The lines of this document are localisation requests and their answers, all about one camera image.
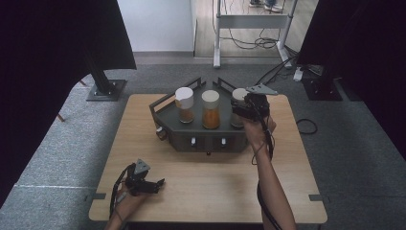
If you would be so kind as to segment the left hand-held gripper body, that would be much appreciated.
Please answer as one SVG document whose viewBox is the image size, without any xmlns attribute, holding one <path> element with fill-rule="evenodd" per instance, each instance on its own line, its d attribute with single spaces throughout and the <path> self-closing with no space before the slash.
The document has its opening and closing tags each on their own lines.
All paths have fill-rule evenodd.
<svg viewBox="0 0 406 230">
<path fill-rule="evenodd" d="M 146 181 L 149 170 L 150 166 L 142 159 L 138 159 L 127 167 L 124 184 L 132 196 L 149 192 L 148 182 Z"/>
</svg>

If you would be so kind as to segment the black curtain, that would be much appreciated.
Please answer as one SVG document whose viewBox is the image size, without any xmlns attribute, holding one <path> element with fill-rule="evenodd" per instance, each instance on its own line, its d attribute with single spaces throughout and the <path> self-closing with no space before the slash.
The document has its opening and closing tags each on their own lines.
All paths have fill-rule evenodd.
<svg viewBox="0 0 406 230">
<path fill-rule="evenodd" d="M 0 0 L 0 208 L 92 65 L 136 66 L 118 0 Z"/>
<path fill-rule="evenodd" d="M 406 159 L 406 0 L 319 0 L 297 63 L 341 77 Z"/>
</svg>

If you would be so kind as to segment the pale spice jar beige lid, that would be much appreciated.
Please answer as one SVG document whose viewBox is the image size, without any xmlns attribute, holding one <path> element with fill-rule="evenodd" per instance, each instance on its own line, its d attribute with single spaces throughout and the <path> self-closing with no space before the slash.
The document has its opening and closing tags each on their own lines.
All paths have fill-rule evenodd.
<svg viewBox="0 0 406 230">
<path fill-rule="evenodd" d="M 235 128 L 242 128 L 243 123 L 240 120 L 239 116 L 235 113 L 235 109 L 239 105 L 245 105 L 244 98 L 248 94 L 248 91 L 245 88 L 237 88 L 232 92 L 231 98 L 231 107 L 232 113 L 230 117 L 230 124 Z"/>
</svg>

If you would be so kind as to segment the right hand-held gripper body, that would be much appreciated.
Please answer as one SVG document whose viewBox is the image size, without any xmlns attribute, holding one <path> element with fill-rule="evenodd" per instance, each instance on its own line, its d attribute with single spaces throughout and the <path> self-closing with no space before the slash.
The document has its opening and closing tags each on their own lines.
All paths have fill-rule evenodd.
<svg viewBox="0 0 406 230">
<path fill-rule="evenodd" d="M 253 121 L 261 120 L 270 113 L 267 96 L 277 96 L 278 92 L 260 83 L 246 88 L 248 94 L 244 97 L 247 106 L 247 118 Z"/>
</svg>

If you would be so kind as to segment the orange spice jar beige lid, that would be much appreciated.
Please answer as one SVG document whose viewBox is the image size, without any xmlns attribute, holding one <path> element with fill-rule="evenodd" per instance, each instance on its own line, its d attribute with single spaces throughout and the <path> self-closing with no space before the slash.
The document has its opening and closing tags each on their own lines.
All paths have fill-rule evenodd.
<svg viewBox="0 0 406 230">
<path fill-rule="evenodd" d="M 202 125 L 207 129 L 215 129 L 220 126 L 219 94 L 214 90 L 206 90 L 202 96 Z"/>
</svg>

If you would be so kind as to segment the person's left hand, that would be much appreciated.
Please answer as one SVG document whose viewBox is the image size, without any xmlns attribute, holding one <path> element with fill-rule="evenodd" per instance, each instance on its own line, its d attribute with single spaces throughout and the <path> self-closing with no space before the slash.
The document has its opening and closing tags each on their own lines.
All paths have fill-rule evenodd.
<svg viewBox="0 0 406 230">
<path fill-rule="evenodd" d="M 131 217 L 148 198 L 148 194 L 132 195 L 127 188 L 121 188 L 116 197 L 113 215 L 121 221 Z"/>
</svg>

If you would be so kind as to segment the white metal stand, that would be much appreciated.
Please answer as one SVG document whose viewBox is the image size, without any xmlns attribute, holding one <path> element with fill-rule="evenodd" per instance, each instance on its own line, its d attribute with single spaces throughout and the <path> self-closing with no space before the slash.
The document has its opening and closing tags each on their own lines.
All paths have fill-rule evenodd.
<svg viewBox="0 0 406 230">
<path fill-rule="evenodd" d="M 281 36 L 277 40 L 277 49 L 286 69 L 292 68 L 288 57 L 285 41 L 287 39 L 298 0 L 293 0 L 288 13 L 280 14 L 222 14 L 221 0 L 217 0 L 217 11 L 214 20 L 214 68 L 221 66 L 220 30 L 221 29 L 280 29 Z"/>
</svg>

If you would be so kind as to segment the white spout lid spice jar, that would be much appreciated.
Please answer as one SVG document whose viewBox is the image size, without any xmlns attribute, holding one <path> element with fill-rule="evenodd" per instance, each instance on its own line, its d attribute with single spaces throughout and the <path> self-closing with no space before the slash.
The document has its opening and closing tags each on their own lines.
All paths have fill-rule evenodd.
<svg viewBox="0 0 406 230">
<path fill-rule="evenodd" d="M 175 105 L 179 109 L 179 120 L 188 124 L 193 121 L 193 91 L 189 87 L 180 87 L 175 91 Z"/>
</svg>

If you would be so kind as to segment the black stand base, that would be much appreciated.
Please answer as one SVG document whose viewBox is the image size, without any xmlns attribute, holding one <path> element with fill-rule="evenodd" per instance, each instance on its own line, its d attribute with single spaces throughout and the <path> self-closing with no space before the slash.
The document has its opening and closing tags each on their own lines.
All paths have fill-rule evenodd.
<svg viewBox="0 0 406 230">
<path fill-rule="evenodd" d="M 110 80 L 89 54 L 85 55 L 85 61 L 95 82 L 86 101 L 116 102 L 124 90 L 126 80 Z"/>
<path fill-rule="evenodd" d="M 316 75 L 316 78 L 302 78 L 306 95 L 311 101 L 341 101 L 342 97 L 334 83 L 333 74 L 324 66 L 301 67 L 301 70 Z"/>
</svg>

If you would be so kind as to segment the black corner shelf rack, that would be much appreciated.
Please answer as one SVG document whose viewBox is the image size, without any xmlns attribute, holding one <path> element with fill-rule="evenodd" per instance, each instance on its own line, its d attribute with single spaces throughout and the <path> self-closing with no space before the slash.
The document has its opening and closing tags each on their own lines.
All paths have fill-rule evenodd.
<svg viewBox="0 0 406 230">
<path fill-rule="evenodd" d="M 198 78 L 185 84 L 193 90 L 193 120 L 184 124 L 179 120 L 179 108 L 175 104 L 174 92 L 167 94 L 149 106 L 157 128 L 157 136 L 168 140 L 177 151 L 241 152 L 246 149 L 248 140 L 242 127 L 231 123 L 232 92 L 236 89 L 227 81 L 203 81 Z M 220 125 L 215 129 L 206 129 L 202 125 L 204 91 L 213 89 L 219 93 Z"/>
</svg>

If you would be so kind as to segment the person's right hand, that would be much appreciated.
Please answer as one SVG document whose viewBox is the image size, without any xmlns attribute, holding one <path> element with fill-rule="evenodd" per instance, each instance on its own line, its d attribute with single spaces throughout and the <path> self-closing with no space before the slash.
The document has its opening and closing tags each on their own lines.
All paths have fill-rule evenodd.
<svg viewBox="0 0 406 230">
<path fill-rule="evenodd" d="M 268 141 L 261 122 L 253 122 L 248 119 L 242 120 L 247 140 L 255 155 L 269 155 Z"/>
</svg>

